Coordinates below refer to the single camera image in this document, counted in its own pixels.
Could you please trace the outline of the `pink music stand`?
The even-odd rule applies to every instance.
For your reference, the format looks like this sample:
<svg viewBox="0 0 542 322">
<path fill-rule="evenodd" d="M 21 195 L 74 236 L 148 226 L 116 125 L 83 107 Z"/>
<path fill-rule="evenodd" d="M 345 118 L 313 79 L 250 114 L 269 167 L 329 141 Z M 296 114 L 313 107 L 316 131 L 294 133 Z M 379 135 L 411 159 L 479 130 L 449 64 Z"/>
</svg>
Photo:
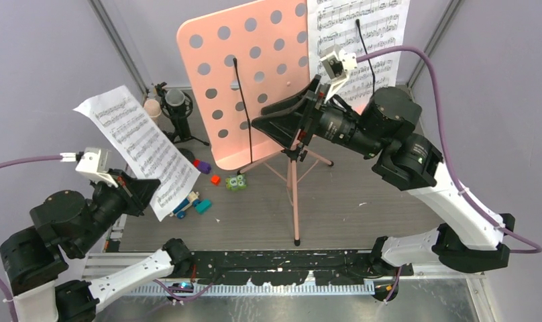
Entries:
<svg viewBox="0 0 542 322">
<path fill-rule="evenodd" d="M 200 178 L 212 202 L 201 225 L 223 249 L 358 248 L 379 234 L 358 192 L 372 178 L 356 153 L 315 138 L 304 162 L 247 123 L 309 82 L 305 1 L 254 1 L 188 20 L 176 39 L 221 178 L 244 166 L 230 191 Z"/>
</svg>

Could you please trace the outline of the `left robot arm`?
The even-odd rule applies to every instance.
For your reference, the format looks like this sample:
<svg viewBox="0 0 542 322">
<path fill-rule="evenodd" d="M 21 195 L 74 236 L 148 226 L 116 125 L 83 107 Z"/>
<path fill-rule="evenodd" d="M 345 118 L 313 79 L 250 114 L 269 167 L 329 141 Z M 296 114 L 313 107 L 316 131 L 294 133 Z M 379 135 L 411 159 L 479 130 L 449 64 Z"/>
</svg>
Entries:
<svg viewBox="0 0 542 322">
<path fill-rule="evenodd" d="M 33 221 L 5 240 L 0 256 L 9 279 L 19 321 L 92 321 L 97 313 L 129 291 L 173 274 L 187 276 L 191 251 L 181 239 L 168 240 L 147 258 L 94 280 L 57 284 L 69 259 L 84 258 L 122 215 L 139 217 L 160 186 L 157 179 L 137 179 L 111 169 L 112 183 L 94 180 L 90 199 L 59 191 L 30 211 Z"/>
</svg>

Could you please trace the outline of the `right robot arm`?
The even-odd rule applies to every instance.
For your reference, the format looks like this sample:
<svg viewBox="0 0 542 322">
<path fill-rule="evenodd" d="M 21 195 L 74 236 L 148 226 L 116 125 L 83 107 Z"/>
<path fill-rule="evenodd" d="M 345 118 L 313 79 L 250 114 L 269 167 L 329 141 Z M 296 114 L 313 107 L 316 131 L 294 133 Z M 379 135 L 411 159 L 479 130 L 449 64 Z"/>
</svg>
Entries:
<svg viewBox="0 0 542 322">
<path fill-rule="evenodd" d="M 513 230 L 514 217 L 474 208 L 476 198 L 454 182 L 443 154 L 415 132 L 420 105 L 396 87 L 382 87 L 358 113 L 338 95 L 326 98 L 326 90 L 316 76 L 299 93 L 264 107 L 250 124 L 293 160 L 305 157 L 304 147 L 316 136 L 375 159 L 374 173 L 441 218 L 441 224 L 426 233 L 377 238 L 368 257 L 375 274 L 427 262 L 464 273 L 508 266 L 510 248 L 503 237 Z"/>
</svg>

